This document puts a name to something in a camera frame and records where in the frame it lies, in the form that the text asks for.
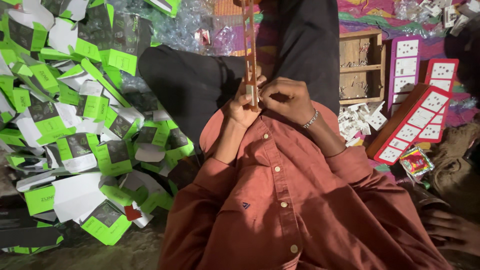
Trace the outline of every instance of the black pants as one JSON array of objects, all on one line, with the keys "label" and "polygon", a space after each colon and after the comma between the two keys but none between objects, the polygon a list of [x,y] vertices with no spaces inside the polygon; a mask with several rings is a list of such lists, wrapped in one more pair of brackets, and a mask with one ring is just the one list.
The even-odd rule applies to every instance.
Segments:
[{"label": "black pants", "polygon": [[[339,51],[336,0],[279,0],[279,48],[273,78],[307,84],[310,98],[338,115]],[[150,47],[139,71],[179,128],[194,143],[210,117],[237,92],[243,57],[201,56]]]}]

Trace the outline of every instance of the person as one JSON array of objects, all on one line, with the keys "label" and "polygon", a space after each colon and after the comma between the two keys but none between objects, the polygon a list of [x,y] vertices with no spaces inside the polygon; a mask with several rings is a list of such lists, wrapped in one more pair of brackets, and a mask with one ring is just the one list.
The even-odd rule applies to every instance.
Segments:
[{"label": "person", "polygon": [[337,14],[335,0],[278,1],[261,112],[241,57],[142,54],[142,77],[205,156],[168,214],[160,269],[450,269],[408,193],[345,147]]},{"label": "person", "polygon": [[480,226],[460,216],[442,210],[430,209],[421,220],[427,233],[436,239],[438,249],[452,249],[480,257]]}]

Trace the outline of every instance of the silver bracelet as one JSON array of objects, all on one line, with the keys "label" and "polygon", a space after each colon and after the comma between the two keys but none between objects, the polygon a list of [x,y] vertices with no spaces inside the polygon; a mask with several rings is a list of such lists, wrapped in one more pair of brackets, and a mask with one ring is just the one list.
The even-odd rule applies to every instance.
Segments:
[{"label": "silver bracelet", "polygon": [[313,124],[313,122],[315,122],[315,120],[317,120],[317,117],[318,117],[318,111],[314,108],[315,110],[315,115],[313,116],[313,118],[306,124],[303,125],[303,128],[308,128],[311,124]]}]

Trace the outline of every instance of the pink switchboard frame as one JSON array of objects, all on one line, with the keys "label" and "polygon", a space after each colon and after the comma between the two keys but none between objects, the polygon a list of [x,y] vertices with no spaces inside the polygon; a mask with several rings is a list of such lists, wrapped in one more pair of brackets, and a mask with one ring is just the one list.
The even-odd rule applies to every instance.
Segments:
[{"label": "pink switchboard frame", "polygon": [[[446,78],[432,78],[433,65],[436,64],[436,63],[439,63],[439,64],[454,64],[452,78],[449,78],[449,79],[446,79]],[[440,89],[442,89],[446,92],[452,92],[453,84],[454,84],[454,81],[456,79],[457,68],[458,68],[458,59],[430,59],[429,62],[428,62],[427,74],[425,76],[425,84],[432,85],[431,82],[430,82],[430,80],[432,80],[432,79],[433,80],[448,81],[448,82],[450,82],[450,86],[448,87],[448,89],[444,89],[444,88],[440,88]],[[432,118],[430,123],[428,123],[428,125],[427,125],[427,126],[429,126],[429,125],[440,125],[440,132],[439,132],[438,138],[436,138],[436,139],[420,138],[419,137],[420,134],[419,134],[417,136],[416,140],[420,141],[420,142],[430,142],[430,143],[440,142],[442,140],[447,114],[448,114],[448,104],[445,104],[445,107],[441,110],[441,112],[436,115],[436,116],[441,116],[442,117],[441,123],[432,123],[432,121],[434,121],[434,118]]]},{"label": "pink switchboard frame", "polygon": [[[396,56],[396,51],[397,51],[397,44],[398,42],[401,41],[410,41],[410,40],[418,40],[418,52],[416,56],[405,56],[405,57],[397,57]],[[406,59],[406,58],[417,58],[417,68],[415,71],[415,84],[418,83],[419,79],[419,68],[420,68],[420,36],[412,36],[412,37],[396,37],[392,40],[392,49],[391,49],[391,56],[390,56],[390,77],[389,77],[389,85],[388,85],[388,100],[387,100],[387,118],[390,119],[392,116],[392,105],[394,104],[393,98],[394,95],[403,95],[403,94],[408,94],[409,92],[400,92],[400,93],[395,93],[394,92],[394,83],[395,83],[395,78],[402,78],[402,77],[412,77],[413,75],[404,75],[404,76],[395,76],[395,66],[396,66],[396,61],[397,59]]]},{"label": "pink switchboard frame", "polygon": [[[418,140],[418,135],[412,139],[410,142],[407,141],[407,140],[404,140],[402,139],[401,137],[398,137],[398,133],[400,132],[400,130],[404,127],[404,126],[407,126],[407,127],[412,127],[414,129],[420,129],[420,131],[418,132],[418,134],[421,134],[425,128],[429,125],[426,124],[423,128],[419,128],[417,126],[414,126],[410,123],[408,123],[408,120],[410,119],[410,117],[417,111],[418,108],[422,108],[424,110],[428,110],[430,112],[433,112],[435,113],[434,117],[436,115],[438,115],[438,112],[434,112],[434,111],[431,111],[427,108],[424,108],[422,107],[422,103],[427,99],[428,95],[432,92],[436,92],[442,96],[445,96],[448,98],[448,100],[445,102],[444,104],[444,107],[445,106],[448,106],[448,103],[452,97],[452,93],[451,92],[445,92],[444,90],[436,87],[436,86],[430,86],[426,91],[425,93],[423,93],[423,95],[421,96],[421,98],[417,101],[417,103],[415,103],[415,105],[408,111],[408,113],[405,115],[405,117],[403,118],[403,120],[400,122],[400,124],[396,127],[396,129],[392,132],[392,134],[389,136],[389,138],[385,141],[385,143],[382,145],[382,147],[380,147],[380,149],[377,151],[377,153],[375,154],[375,156],[373,157],[374,160],[376,161],[379,161],[379,162],[382,162],[382,163],[385,163],[386,165],[393,165],[399,158],[399,156],[401,155],[398,155],[398,157],[394,160],[394,161],[388,161],[388,160],[384,160],[382,158],[380,158],[380,156],[383,154],[384,151],[387,150],[387,148],[389,147],[390,149],[393,149],[394,151],[401,151],[401,153],[405,152],[405,150],[407,150],[414,142],[416,141],[419,141]],[[398,141],[401,141],[405,144],[407,144],[405,147],[403,147],[403,149],[400,149],[400,148],[397,148],[393,145],[390,145],[390,143],[392,142],[392,140],[398,140]]]}]

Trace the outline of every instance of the wooden tray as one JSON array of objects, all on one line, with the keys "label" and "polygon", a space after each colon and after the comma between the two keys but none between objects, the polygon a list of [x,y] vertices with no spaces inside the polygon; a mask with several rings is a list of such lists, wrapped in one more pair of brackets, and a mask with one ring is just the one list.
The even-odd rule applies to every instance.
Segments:
[{"label": "wooden tray", "polygon": [[[368,51],[362,47],[368,43]],[[340,34],[340,65],[349,62],[359,65],[359,61],[368,63],[364,66],[340,67],[340,88],[344,97],[340,104],[382,101],[385,90],[385,49],[382,45],[382,31],[369,30]]]}]

